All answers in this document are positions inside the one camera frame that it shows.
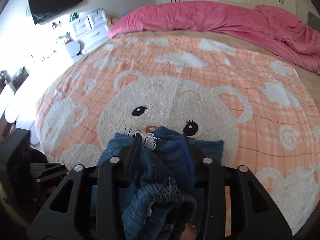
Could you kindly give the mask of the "person right hand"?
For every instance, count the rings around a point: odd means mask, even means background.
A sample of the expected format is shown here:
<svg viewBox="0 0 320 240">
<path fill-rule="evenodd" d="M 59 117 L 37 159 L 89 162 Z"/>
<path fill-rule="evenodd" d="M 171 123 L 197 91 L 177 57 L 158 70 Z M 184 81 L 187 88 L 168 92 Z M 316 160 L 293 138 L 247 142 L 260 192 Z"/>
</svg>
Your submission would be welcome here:
<svg viewBox="0 0 320 240">
<path fill-rule="evenodd" d="M 194 226 L 186 223 L 185 229 L 181 233 L 180 240 L 195 240 L 197 235 L 197 230 Z"/>
</svg>

